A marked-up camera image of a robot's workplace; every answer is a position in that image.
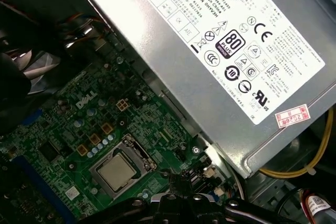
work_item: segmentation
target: sticker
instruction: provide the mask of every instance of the sticker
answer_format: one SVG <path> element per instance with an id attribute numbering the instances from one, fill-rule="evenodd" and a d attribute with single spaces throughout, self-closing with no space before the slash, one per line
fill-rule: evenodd
<path id="1" fill-rule="evenodd" d="M 325 65 L 272 0 L 148 0 L 255 124 Z"/>
<path id="2" fill-rule="evenodd" d="M 314 216 L 319 211 L 326 210 L 330 208 L 330 205 L 319 196 L 310 196 L 308 198 L 308 207 L 310 209 L 311 214 Z"/>
<path id="3" fill-rule="evenodd" d="M 296 108 L 280 112 L 275 115 L 279 128 L 284 128 L 310 119 L 309 110 L 306 104 Z"/>
<path id="4" fill-rule="evenodd" d="M 67 190 L 65 194 L 68 196 L 70 200 L 74 200 L 79 195 L 79 191 L 75 186 L 73 186 L 69 190 Z"/>

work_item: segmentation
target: yellow wire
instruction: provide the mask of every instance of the yellow wire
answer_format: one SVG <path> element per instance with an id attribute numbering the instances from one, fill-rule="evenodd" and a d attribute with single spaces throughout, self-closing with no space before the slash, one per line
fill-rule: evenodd
<path id="1" fill-rule="evenodd" d="M 308 170 L 313 169 L 321 160 L 322 156 L 324 155 L 324 152 L 327 149 L 331 130 L 332 130 L 332 123 L 333 123 L 333 116 L 334 116 L 334 111 L 333 108 L 329 109 L 328 113 L 328 119 L 326 123 L 326 127 L 324 129 L 324 134 L 322 137 L 322 142 L 321 145 L 316 153 L 316 156 L 314 159 L 305 167 L 300 170 L 297 170 L 295 172 L 277 172 L 274 170 L 268 170 L 268 169 L 260 169 L 260 171 L 270 177 L 273 178 L 278 178 L 278 179 L 288 179 L 288 178 L 296 178 L 299 177 L 305 173 L 308 172 Z"/>

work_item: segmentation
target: black fan blade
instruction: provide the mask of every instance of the black fan blade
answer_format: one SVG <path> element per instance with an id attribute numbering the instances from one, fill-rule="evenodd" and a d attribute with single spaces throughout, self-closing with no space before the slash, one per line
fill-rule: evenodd
<path id="1" fill-rule="evenodd" d="M 0 102 L 18 101 L 30 91 L 30 80 L 19 70 L 7 54 L 0 53 Z"/>

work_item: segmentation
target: blue slot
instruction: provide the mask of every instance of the blue slot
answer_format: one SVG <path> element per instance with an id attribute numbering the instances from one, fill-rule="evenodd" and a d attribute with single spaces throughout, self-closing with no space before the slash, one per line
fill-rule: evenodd
<path id="1" fill-rule="evenodd" d="M 47 183 L 41 178 L 41 176 L 35 171 L 32 165 L 24 156 L 19 156 L 13 159 L 13 162 L 20 166 L 24 173 L 29 177 L 31 183 L 35 188 L 46 198 L 47 201 L 55 210 L 61 215 L 66 224 L 76 223 L 76 219 L 68 207 L 57 197 L 53 190 L 47 185 Z"/>

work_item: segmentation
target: ul logo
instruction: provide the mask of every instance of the ul logo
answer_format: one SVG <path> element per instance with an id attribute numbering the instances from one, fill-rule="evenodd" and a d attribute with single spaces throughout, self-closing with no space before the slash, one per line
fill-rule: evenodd
<path id="1" fill-rule="evenodd" d="M 257 93 L 254 93 L 253 96 L 255 97 L 256 100 L 258 100 L 259 104 L 263 107 L 268 101 L 268 98 L 265 96 L 265 94 L 261 90 L 259 90 Z"/>

